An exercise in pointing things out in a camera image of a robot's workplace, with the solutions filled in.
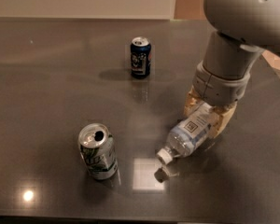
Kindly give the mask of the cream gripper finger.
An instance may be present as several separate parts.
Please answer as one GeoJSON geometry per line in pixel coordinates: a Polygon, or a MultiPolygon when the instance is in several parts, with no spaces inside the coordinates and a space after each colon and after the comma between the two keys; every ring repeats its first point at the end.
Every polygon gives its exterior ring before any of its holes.
{"type": "Polygon", "coordinates": [[[184,116],[187,118],[190,114],[192,114],[200,105],[203,104],[203,100],[194,87],[191,87],[189,90],[185,105],[184,105],[184,116]]]}
{"type": "Polygon", "coordinates": [[[210,139],[215,139],[224,131],[227,124],[230,122],[236,107],[237,107],[236,102],[230,105],[211,107],[209,118],[208,118],[208,121],[211,125],[208,134],[208,137],[210,139]]]}

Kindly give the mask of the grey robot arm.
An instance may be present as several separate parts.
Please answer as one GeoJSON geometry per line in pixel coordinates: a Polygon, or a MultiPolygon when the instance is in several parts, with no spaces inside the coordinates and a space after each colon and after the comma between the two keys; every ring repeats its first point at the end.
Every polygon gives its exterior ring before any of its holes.
{"type": "Polygon", "coordinates": [[[203,10],[216,30],[197,65],[184,113],[209,104],[209,136],[215,138],[244,96],[256,59],[265,50],[280,58],[280,0],[203,0],[203,10]]]}

